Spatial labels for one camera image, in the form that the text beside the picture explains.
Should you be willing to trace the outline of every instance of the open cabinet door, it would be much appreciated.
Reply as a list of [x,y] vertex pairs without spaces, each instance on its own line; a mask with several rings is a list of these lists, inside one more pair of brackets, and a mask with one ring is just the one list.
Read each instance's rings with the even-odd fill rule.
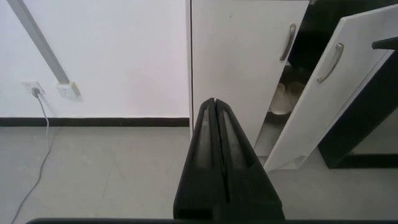
[[295,169],[310,155],[350,96],[377,72],[373,68],[387,50],[373,50],[372,43],[398,36],[397,22],[398,4],[341,18],[264,165],[266,171]]

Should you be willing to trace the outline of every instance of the cable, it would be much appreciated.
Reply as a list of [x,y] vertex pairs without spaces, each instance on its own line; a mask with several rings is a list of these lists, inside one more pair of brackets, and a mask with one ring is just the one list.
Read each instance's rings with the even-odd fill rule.
[[45,161],[47,160],[47,157],[49,156],[50,151],[51,151],[50,141],[49,141],[49,126],[50,126],[50,122],[49,122],[49,119],[47,118],[47,115],[45,114],[45,110],[44,110],[42,101],[41,101],[40,98],[39,98],[39,95],[40,95],[39,89],[33,88],[33,89],[32,89],[32,94],[33,94],[34,97],[36,97],[36,98],[38,99],[38,101],[39,101],[39,103],[40,103],[40,107],[42,108],[42,111],[43,111],[43,114],[44,114],[45,121],[47,122],[47,128],[46,128],[46,130],[45,130],[45,137],[46,137],[46,139],[47,139],[47,149],[48,149],[48,151],[47,151],[47,154],[46,154],[45,157],[44,157],[44,160],[43,160],[43,162],[42,162],[42,165],[40,166],[39,178],[37,179],[36,184],[31,188],[31,190],[27,193],[27,195],[24,197],[24,199],[22,200],[22,202],[19,204],[18,209],[17,209],[17,212],[16,212],[14,218],[12,219],[11,224],[14,224],[14,222],[15,222],[15,220],[17,219],[18,214],[19,214],[19,212],[21,211],[21,208],[22,208],[22,206],[24,205],[26,199],[29,197],[30,193],[32,193],[32,191],[36,188],[36,186],[39,184],[40,180],[42,179],[43,167],[44,167]]

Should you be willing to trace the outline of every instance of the wall socket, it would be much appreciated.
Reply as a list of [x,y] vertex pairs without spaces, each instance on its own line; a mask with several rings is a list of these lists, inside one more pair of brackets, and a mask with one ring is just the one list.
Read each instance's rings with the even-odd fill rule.
[[29,94],[32,94],[32,88],[36,87],[40,90],[40,94],[44,94],[44,90],[40,86],[38,82],[21,82],[21,84],[25,87],[26,91],[28,91]]
[[58,84],[57,90],[63,98],[68,98],[69,100],[77,100],[80,96],[80,92],[74,82]]

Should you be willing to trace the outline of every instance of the tiled floor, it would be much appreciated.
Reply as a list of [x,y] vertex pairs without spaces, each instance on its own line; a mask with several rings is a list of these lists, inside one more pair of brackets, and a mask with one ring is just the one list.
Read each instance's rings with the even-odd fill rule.
[[[16,223],[37,217],[172,218],[188,128],[50,128],[43,178]],[[46,153],[45,128],[0,128],[0,223],[11,222]],[[269,173],[288,219],[398,219],[398,170]]]

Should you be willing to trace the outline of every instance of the silver cabinet handle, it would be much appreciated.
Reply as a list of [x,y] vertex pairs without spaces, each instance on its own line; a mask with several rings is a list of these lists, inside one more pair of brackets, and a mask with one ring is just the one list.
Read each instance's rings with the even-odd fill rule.
[[334,71],[334,69],[336,68],[338,62],[340,61],[341,55],[343,54],[344,51],[344,44],[342,43],[338,43],[336,45],[336,52],[337,52],[337,58],[335,60],[335,62],[333,63],[333,66],[331,67],[331,69],[329,70],[329,72],[324,76],[324,77],[318,77],[318,82],[322,83],[323,81],[325,81],[329,75]]
[[284,53],[282,54],[282,56],[280,56],[279,60],[285,60],[286,59],[287,54],[288,54],[290,48],[292,47],[295,33],[296,33],[296,24],[292,24],[292,25],[290,25],[289,37],[287,39],[287,43],[286,43],[286,46],[285,46]]

